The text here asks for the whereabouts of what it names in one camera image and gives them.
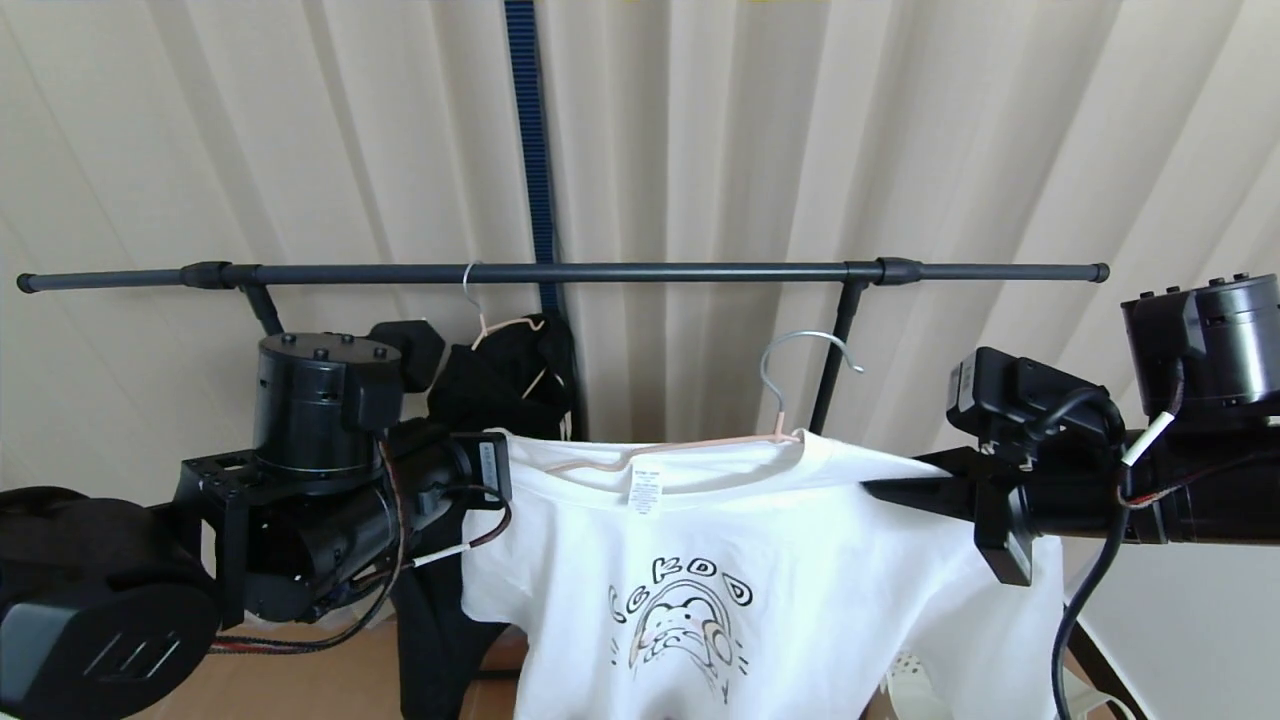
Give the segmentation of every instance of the cartoon character print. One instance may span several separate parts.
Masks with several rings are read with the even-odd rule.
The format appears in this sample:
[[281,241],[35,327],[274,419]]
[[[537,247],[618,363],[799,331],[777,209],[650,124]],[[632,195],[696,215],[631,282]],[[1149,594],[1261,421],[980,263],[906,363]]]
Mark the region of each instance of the cartoon character print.
[[[694,577],[672,578],[681,574]],[[632,674],[649,662],[680,655],[698,667],[722,702],[728,702],[733,669],[746,675],[749,662],[741,655],[742,644],[733,637],[730,606],[709,582],[716,575],[721,577],[727,597],[735,606],[750,605],[750,587],[721,573],[713,562],[704,559],[694,559],[687,565],[682,565],[678,557],[654,560],[654,587],[636,587],[627,598],[626,614],[618,607],[617,589],[609,588],[614,621],[635,623],[627,652],[627,667]],[[617,655],[616,641],[611,648]]]

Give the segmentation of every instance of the metal hook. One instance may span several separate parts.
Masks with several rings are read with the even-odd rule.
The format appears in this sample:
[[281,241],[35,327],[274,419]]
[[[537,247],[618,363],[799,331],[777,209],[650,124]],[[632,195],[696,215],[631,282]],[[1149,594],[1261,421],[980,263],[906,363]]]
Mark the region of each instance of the metal hook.
[[480,316],[484,318],[484,307],[480,306],[480,302],[476,301],[475,297],[471,297],[471,288],[467,287],[467,278],[471,277],[471,268],[475,268],[479,264],[480,260],[472,260],[467,264],[467,269],[462,270],[462,295],[467,299],[467,302],[476,306],[476,313],[480,313]]
[[773,342],[767,345],[764,347],[764,354],[760,355],[760,382],[764,383],[764,387],[769,388],[769,392],[773,393],[773,397],[778,398],[778,415],[782,415],[782,413],[786,411],[787,404],[786,400],[782,397],[782,391],[778,389],[778,386],[773,384],[773,380],[769,379],[769,354],[773,352],[774,347],[782,345],[783,342],[801,336],[820,337],[827,342],[831,342],[832,345],[840,348],[841,355],[845,356],[846,365],[849,365],[854,370],[858,370],[859,373],[867,372],[861,365],[854,364],[854,354],[851,350],[849,350],[849,346],[845,345],[842,340],[831,333],[824,333],[822,331],[796,331],[794,333],[787,333],[782,337],[778,337]]

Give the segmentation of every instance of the white t-shirt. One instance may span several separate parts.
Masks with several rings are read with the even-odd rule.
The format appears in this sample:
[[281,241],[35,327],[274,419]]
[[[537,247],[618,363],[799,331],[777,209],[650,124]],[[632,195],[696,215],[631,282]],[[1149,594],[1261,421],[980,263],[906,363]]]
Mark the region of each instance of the white t-shirt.
[[[956,720],[1052,717],[1061,543],[1001,585],[972,524],[859,486],[937,468],[805,434],[550,475],[639,446],[509,441],[513,518],[462,555],[462,609],[529,634],[517,719],[856,719],[899,650]],[[632,471],[662,488],[648,514]]]

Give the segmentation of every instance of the clothing tag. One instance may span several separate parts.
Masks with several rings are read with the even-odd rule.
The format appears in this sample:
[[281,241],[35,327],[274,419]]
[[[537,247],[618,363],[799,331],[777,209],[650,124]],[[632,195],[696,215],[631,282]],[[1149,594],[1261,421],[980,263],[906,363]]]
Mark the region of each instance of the clothing tag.
[[657,516],[659,500],[662,500],[662,468],[653,461],[632,460],[627,507],[636,515]]

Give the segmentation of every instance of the dark blue ribbed strip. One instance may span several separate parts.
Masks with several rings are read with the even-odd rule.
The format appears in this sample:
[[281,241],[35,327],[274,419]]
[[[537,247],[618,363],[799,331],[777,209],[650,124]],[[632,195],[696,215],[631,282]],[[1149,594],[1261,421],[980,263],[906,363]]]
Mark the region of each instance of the dark blue ribbed strip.
[[[556,263],[556,214],[552,204],[550,165],[547,158],[547,123],[543,119],[543,88],[538,70],[538,22],[534,3],[506,0],[507,44],[511,76],[520,114],[520,145],[525,154],[525,186],[529,188],[529,219],[534,228],[534,260]],[[559,311],[559,288],[538,286],[543,310]]]

